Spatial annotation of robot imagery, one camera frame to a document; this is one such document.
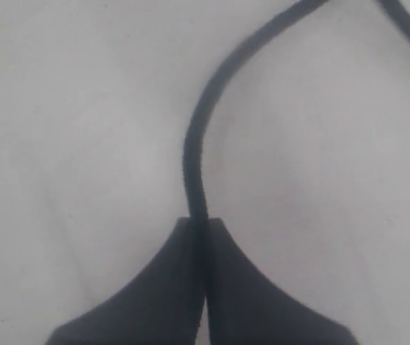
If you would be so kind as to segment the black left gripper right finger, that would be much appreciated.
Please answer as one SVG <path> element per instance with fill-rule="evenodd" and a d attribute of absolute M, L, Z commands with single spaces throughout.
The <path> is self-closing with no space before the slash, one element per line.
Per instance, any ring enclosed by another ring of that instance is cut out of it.
<path fill-rule="evenodd" d="M 356 344 L 344 325 L 295 300 L 265 277 L 225 224 L 212 218 L 202 241 L 212 344 Z"/>

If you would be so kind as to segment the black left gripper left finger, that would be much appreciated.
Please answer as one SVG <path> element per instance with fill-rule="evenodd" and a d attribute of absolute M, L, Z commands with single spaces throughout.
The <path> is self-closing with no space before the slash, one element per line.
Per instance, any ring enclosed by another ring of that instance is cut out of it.
<path fill-rule="evenodd" d="M 94 309 L 56 328 L 48 344 L 194 344 L 204 290 L 196 232 L 179 218 L 151 262 Z"/>

